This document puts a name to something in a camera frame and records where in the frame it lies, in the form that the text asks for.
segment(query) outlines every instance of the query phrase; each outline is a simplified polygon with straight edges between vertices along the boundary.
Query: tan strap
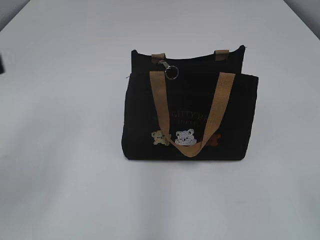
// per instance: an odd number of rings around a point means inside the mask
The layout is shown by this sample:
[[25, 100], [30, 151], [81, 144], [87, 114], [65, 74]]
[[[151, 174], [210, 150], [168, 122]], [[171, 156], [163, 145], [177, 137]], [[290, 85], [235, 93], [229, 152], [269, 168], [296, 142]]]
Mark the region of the tan strap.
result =
[[215, 60], [216, 61], [222, 61], [222, 60], [227, 60], [229, 56], [229, 50], [215, 50]]
[[160, 60], [164, 60], [166, 55], [164, 53], [159, 53], [159, 54], [152, 54], [151, 55], [151, 62], [153, 64], [157, 64]]
[[218, 130], [228, 105], [234, 79], [234, 73], [220, 72], [202, 141], [191, 146], [182, 146], [172, 141], [171, 136], [169, 135], [170, 117], [165, 73], [163, 71], [150, 72], [151, 89], [160, 129], [167, 140], [183, 155], [190, 158], [196, 156], [206, 145], [210, 137]]

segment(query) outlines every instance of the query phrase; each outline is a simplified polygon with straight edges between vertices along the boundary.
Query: embroidered bear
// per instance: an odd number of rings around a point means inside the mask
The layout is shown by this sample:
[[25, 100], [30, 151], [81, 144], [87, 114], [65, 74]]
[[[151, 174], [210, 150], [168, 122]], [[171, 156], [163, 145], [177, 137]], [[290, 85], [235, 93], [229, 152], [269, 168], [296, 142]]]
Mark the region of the embroidered bear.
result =
[[206, 146], [213, 146], [213, 147], [216, 147], [218, 146], [218, 140], [219, 138], [221, 138], [221, 134], [219, 133], [214, 133], [210, 139], [208, 140], [208, 142], [206, 143]]
[[197, 140], [194, 137], [195, 131], [189, 129], [187, 131], [177, 131], [175, 135], [178, 137], [174, 142], [178, 145], [191, 146], [197, 143]]
[[165, 138], [165, 136], [162, 134], [161, 130], [154, 131], [151, 133], [151, 136], [154, 138], [153, 145], [157, 144], [164, 144], [166, 146], [169, 146], [168, 139]]

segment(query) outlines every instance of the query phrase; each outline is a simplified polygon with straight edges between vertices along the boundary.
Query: white surface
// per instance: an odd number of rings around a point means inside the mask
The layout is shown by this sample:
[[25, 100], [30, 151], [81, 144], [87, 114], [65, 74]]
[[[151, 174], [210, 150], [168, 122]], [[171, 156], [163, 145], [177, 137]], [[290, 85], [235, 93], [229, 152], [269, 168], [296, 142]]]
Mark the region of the white surface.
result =
[[[135, 162], [130, 51], [247, 46], [239, 162]], [[0, 239], [318, 240], [320, 43], [282, 1], [33, 0], [0, 33]]]

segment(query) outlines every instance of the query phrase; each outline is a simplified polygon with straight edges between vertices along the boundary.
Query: tote bag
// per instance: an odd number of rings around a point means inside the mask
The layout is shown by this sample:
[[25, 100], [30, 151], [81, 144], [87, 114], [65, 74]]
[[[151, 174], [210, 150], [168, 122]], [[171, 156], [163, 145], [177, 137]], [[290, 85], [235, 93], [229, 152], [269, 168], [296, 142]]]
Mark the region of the tote bag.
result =
[[164, 53], [132, 51], [124, 155], [131, 160], [243, 159], [258, 87], [256, 76], [240, 73], [243, 53], [241, 46], [234, 52], [169, 59]]

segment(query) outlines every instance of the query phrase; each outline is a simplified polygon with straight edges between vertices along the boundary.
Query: metal clasp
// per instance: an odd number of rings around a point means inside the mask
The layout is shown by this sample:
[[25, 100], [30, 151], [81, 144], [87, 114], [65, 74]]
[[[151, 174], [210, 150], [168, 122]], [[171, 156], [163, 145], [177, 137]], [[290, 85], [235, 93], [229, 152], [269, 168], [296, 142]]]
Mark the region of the metal clasp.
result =
[[[168, 64], [166, 61], [164, 61], [164, 60], [160, 60], [158, 63], [159, 63], [159, 64], [162, 64], [162, 65], [165, 67], [164, 74], [165, 74], [165, 76], [166, 76], [167, 79], [169, 79], [169, 80], [175, 80], [175, 79], [179, 76], [179, 68], [178, 68], [178, 67], [176, 67], [176, 66], [174, 66], [174, 65], [169, 65], [169, 64]], [[168, 69], [176, 69], [176, 76], [173, 77], [173, 78], [168, 77], [168, 75], [167, 75], [167, 70], [168, 70]]]

